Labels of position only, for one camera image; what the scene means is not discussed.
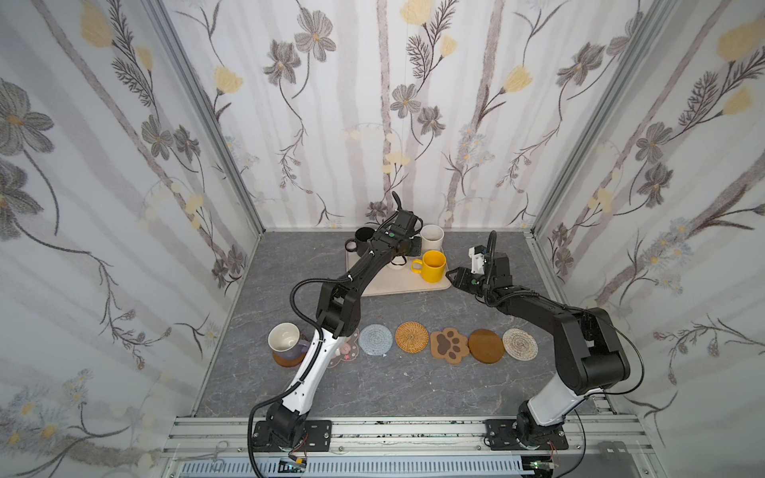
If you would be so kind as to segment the brown paw shaped coaster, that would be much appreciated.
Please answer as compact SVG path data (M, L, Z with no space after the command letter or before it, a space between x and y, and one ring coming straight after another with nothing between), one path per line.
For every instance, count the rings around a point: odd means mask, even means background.
M459 364L470 355L468 337L455 328L445 328L430 334L430 352L437 360L448 364Z

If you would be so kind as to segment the brown round wooden coaster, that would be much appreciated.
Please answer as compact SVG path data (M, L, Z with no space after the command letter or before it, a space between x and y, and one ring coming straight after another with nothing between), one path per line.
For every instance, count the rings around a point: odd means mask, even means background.
M505 355L502 338L486 329L476 330L469 336L468 348L470 354L482 364L496 364Z

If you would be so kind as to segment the white colourful stitched coaster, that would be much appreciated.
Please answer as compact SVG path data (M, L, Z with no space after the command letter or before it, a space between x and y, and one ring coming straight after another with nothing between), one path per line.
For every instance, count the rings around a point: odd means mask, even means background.
M538 344L528 333L520 329L509 329L502 336L505 352L520 362L530 362L538 355Z

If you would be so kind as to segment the woven rattan round coaster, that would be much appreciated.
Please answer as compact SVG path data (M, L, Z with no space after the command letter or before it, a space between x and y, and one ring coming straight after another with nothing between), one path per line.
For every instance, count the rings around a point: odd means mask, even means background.
M418 322L406 322L396 329L396 345L405 353L418 354L430 343L426 327Z

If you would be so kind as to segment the grey blue round coaster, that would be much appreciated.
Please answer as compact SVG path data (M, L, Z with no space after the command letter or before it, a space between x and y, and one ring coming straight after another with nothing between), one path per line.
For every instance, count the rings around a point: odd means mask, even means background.
M373 357L383 357L392 348L394 336L385 326L372 324L362 330L359 336L359 346L362 351Z

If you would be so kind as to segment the pink flower coaster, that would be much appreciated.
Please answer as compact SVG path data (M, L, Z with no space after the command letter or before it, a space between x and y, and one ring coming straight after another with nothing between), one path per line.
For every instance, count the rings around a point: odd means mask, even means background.
M329 368L336 368L341 362L352 362L358 358L360 354L360 348L358 340L360 336L360 330L356 329L346 340L346 342L336 350L332 360L330 360Z

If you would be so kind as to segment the purple mug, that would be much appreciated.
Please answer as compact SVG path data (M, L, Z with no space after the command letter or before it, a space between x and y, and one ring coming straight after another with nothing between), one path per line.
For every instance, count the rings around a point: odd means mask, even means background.
M310 347L310 342L304 337L300 328L293 323L281 323L275 326L270 331L267 342L272 354L283 355L289 359L308 352Z

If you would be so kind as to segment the dark brown round coaster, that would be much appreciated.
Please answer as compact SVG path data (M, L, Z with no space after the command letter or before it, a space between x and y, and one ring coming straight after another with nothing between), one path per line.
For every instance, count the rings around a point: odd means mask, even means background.
M279 366L282 366L282 368L294 368L294 366L300 366L302 364L304 358L306 357L306 353L300 354L299 356L296 356L295 358L285 358L283 355L279 355L276 353L272 354L272 358L276 364Z

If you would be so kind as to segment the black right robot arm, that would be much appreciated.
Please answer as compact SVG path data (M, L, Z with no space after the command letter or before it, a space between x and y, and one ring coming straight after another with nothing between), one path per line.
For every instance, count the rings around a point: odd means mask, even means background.
M458 267L446 278L487 307L552 336L556 372L541 392L522 402L513 428L519 446L539 448L560 436L567 414L590 392L627 380L630 362L608 313L561 304L515 285L508 257L498 254L487 259L487 252L481 247L476 253L482 263L478 269Z

